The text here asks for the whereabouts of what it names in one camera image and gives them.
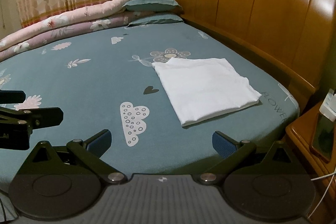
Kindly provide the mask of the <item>white printed long-sleeve shirt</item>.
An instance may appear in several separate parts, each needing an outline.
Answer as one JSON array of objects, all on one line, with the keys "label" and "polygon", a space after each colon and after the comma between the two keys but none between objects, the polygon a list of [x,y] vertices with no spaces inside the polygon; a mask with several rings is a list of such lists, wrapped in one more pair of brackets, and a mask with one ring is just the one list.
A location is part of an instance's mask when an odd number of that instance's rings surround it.
[{"label": "white printed long-sleeve shirt", "polygon": [[177,59],[152,63],[181,126],[243,110],[261,94],[226,59]]}]

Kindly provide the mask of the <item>wooden nightstand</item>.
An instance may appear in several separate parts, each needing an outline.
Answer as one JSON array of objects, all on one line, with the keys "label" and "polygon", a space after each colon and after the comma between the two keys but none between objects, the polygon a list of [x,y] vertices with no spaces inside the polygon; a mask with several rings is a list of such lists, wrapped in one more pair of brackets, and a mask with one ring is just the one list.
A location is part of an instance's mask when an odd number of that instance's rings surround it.
[{"label": "wooden nightstand", "polygon": [[335,124],[319,112],[322,102],[291,122],[284,142],[313,181],[317,194],[308,218],[325,223],[335,217]]}]

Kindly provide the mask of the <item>dark phone on nightstand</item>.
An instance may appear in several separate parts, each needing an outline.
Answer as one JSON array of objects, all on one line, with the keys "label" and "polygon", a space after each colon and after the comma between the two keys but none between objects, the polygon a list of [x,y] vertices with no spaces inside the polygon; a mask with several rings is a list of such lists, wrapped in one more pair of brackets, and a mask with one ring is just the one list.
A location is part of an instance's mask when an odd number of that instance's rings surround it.
[{"label": "dark phone on nightstand", "polygon": [[318,113],[314,124],[310,150],[325,163],[331,161],[334,147],[334,131],[334,123],[321,113]]}]

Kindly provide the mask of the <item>teal floral bed sheet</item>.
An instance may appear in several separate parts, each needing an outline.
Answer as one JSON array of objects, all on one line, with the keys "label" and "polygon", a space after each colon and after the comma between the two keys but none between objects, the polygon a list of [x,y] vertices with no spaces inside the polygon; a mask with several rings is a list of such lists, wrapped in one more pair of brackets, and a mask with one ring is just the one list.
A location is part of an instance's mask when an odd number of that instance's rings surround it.
[{"label": "teal floral bed sheet", "polygon": [[[261,94],[259,103],[182,127],[150,67],[160,53],[226,59]],[[102,159],[127,176],[202,173],[221,160],[212,146],[215,131],[267,147],[299,115],[277,80],[183,22],[105,29],[22,52],[1,63],[1,89],[25,92],[26,101],[11,109],[62,109],[62,123],[35,130],[31,146],[65,145],[108,129],[112,145]]]}]

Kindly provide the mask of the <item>white charger plug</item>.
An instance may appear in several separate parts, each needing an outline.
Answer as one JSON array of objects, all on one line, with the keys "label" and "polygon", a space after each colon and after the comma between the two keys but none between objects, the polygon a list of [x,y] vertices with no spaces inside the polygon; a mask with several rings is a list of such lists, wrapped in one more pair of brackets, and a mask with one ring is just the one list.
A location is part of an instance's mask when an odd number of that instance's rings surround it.
[{"label": "white charger plug", "polygon": [[330,89],[319,108],[319,112],[331,122],[336,119],[336,96],[335,91]]}]

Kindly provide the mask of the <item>purple floral folded quilt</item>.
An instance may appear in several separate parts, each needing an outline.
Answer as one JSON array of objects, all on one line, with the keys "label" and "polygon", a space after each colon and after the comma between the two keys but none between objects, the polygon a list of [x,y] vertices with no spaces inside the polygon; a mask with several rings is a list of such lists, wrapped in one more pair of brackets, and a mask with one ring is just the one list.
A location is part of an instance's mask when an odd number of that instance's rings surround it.
[{"label": "purple floral folded quilt", "polygon": [[77,35],[88,34],[109,28],[127,26],[136,19],[144,18],[153,14],[153,11],[124,11],[119,14],[114,14],[108,18],[98,19],[91,22],[76,23],[43,32],[42,34],[38,34],[37,36],[34,36],[24,42],[11,46],[7,50],[1,51],[1,61],[61,39],[71,38]]}]

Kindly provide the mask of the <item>pink floral folded quilt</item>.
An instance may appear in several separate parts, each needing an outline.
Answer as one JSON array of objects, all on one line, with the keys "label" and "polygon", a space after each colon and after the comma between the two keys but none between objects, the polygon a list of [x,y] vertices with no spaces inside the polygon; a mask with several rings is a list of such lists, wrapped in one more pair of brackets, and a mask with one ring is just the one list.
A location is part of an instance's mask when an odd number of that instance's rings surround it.
[{"label": "pink floral folded quilt", "polygon": [[111,0],[102,4],[85,6],[59,15],[50,16],[38,23],[20,29],[1,40],[1,51],[24,42],[43,32],[65,27],[71,24],[100,19],[120,12],[123,5],[131,0]]}]

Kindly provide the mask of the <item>lower teal pillow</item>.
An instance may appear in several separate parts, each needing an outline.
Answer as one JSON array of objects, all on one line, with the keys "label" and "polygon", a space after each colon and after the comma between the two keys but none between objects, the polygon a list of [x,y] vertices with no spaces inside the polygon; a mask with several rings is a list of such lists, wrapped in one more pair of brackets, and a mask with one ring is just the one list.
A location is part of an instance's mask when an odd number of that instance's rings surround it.
[{"label": "lower teal pillow", "polygon": [[173,13],[157,13],[130,22],[127,27],[145,26],[150,24],[169,24],[183,22],[183,19]]}]

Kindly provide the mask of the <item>teal pillow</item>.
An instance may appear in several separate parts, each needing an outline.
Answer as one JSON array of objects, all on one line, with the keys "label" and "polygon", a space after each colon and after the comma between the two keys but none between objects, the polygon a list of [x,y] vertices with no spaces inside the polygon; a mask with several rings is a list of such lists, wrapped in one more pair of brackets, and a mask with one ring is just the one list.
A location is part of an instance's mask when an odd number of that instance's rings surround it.
[{"label": "teal pillow", "polygon": [[122,6],[127,11],[153,11],[182,13],[183,8],[175,0],[130,0]]},{"label": "teal pillow", "polygon": [[127,27],[145,26],[150,24],[169,24],[183,22],[183,19],[173,13],[157,13],[130,22]]}]

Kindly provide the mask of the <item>upper teal pillow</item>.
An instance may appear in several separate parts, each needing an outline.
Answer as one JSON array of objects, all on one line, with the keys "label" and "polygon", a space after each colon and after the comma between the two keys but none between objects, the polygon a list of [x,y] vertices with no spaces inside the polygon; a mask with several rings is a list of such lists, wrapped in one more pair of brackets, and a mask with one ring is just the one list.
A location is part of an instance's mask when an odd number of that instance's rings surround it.
[{"label": "upper teal pillow", "polygon": [[153,11],[182,13],[183,8],[175,0],[130,0],[122,6],[127,11]]}]

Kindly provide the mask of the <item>wooden headboard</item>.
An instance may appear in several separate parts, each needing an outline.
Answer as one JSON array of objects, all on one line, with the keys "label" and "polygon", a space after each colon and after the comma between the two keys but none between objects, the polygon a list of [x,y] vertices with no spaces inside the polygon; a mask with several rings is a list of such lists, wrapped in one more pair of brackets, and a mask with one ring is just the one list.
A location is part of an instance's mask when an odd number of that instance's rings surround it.
[{"label": "wooden headboard", "polygon": [[335,31],[335,0],[176,0],[183,18],[252,52],[304,108]]}]

